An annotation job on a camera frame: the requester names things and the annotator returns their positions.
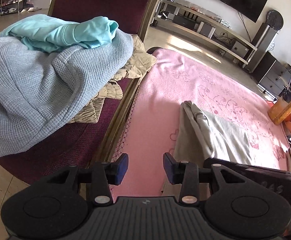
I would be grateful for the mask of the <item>grey white t-shirt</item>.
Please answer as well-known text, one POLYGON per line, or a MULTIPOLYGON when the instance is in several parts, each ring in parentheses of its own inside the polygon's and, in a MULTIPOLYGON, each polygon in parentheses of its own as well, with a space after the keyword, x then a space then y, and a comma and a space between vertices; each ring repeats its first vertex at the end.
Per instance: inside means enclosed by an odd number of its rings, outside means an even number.
POLYGON ((245 129, 199 109, 191 101, 180 105, 179 132, 173 157, 203 167, 208 158, 254 165, 253 149, 245 129))

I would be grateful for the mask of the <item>orange juice bottle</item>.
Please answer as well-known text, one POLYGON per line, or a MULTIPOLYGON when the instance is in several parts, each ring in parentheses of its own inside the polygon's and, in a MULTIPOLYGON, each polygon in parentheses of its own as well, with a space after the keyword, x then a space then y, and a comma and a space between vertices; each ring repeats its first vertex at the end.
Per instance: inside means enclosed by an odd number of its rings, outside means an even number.
POLYGON ((275 125, 281 124, 291 113, 291 101, 286 102, 280 97, 277 102, 268 110, 268 115, 275 125))

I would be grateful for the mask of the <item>pink blanket table cover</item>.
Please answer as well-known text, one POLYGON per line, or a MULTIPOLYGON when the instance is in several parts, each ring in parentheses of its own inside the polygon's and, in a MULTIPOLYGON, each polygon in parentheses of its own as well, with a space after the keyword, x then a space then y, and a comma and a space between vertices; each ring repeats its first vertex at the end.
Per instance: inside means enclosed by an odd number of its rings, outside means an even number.
POLYGON ((291 171, 288 141, 263 98, 176 51, 157 49, 154 56, 113 155, 129 156, 114 197, 178 195, 164 171, 166 152, 199 166, 217 158, 291 171))

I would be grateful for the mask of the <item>light blue knit sweater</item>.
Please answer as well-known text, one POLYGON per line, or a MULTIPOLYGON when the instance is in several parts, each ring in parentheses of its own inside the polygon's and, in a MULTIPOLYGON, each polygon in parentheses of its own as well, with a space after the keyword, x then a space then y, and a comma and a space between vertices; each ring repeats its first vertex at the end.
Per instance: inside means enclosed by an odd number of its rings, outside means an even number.
POLYGON ((67 124, 132 56, 132 36, 92 49, 29 50, 0 37, 0 157, 27 151, 67 124))

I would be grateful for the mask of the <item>tan beige jacket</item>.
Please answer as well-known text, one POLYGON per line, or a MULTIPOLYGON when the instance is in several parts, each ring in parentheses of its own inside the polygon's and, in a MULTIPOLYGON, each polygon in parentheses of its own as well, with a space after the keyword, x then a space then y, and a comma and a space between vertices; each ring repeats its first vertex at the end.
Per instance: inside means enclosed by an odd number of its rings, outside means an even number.
POLYGON ((133 54, 123 68, 92 98, 69 123, 96 124, 106 99, 122 100, 123 91, 119 81, 123 79, 143 79, 157 59, 146 52, 144 43, 137 35, 132 36, 133 54))

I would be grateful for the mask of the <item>grey tv shelf unit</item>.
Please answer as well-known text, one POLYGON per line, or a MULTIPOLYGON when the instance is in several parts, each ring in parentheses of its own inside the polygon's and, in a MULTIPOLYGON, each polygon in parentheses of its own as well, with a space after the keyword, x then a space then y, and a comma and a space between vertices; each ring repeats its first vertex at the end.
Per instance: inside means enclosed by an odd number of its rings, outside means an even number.
POLYGON ((160 0, 153 20, 154 27, 161 27, 193 41, 212 47, 221 54, 228 54, 242 64, 248 64, 257 51, 251 42, 218 21, 179 3, 160 0))

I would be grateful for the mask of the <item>turquoise garment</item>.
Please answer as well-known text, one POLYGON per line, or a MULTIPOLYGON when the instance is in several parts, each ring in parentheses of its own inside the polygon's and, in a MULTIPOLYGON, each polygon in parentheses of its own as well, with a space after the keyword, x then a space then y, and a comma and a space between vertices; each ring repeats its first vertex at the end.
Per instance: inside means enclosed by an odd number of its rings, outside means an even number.
POLYGON ((85 49, 108 45, 118 27, 104 16, 78 23, 36 14, 6 27, 0 37, 15 37, 30 50, 53 53, 75 45, 85 49))

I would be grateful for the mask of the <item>maroon gold banquet chair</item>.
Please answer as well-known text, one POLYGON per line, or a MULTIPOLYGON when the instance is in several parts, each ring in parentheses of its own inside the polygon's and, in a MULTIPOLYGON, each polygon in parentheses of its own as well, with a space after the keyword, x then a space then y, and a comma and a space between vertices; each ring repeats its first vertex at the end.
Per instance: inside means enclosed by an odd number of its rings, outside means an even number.
POLYGON ((85 168, 110 124, 73 118, 124 67, 158 0, 52 0, 0 33, 0 165, 27 184, 85 168))

